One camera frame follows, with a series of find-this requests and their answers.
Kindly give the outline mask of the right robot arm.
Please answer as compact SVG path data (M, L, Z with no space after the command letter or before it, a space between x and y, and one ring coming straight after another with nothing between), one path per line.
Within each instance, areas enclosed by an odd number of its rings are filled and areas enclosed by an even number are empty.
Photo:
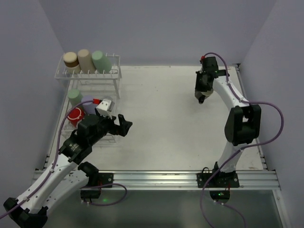
M242 148L259 136L261 107L249 104L229 79L226 69L220 70L215 57L202 56L201 70L196 72L195 97L199 104L216 92L229 114L224 127L227 140L224 151L214 168L197 173L199 188L238 188L236 166Z

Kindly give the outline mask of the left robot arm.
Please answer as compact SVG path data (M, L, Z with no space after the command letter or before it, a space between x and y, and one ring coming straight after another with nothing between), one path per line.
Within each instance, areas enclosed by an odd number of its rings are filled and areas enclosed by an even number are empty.
M37 180L16 198L8 198L3 206L5 213L21 228L41 228L48 219L52 208L69 194L81 189L84 200L94 196L94 191L111 188L112 181L101 179L99 170L86 158L92 147L107 134L125 137L132 122L125 120L122 114L116 117L89 114L79 123L70 137L57 147L57 153L51 164Z

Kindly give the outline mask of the clear faceted glass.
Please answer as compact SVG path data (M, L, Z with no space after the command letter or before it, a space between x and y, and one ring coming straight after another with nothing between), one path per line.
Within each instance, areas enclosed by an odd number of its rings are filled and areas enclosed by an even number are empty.
M106 102L107 111L108 112L112 112L114 110L114 107L115 107L114 99L112 97L110 97L110 96L106 96L103 99L103 101Z

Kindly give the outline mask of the black mug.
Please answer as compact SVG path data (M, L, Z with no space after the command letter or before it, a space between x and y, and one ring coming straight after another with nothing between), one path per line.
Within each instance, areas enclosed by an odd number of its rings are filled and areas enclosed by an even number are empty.
M205 98L207 99L208 97L210 97L213 94L213 89L211 89L209 91L201 92L201 94L204 95Z

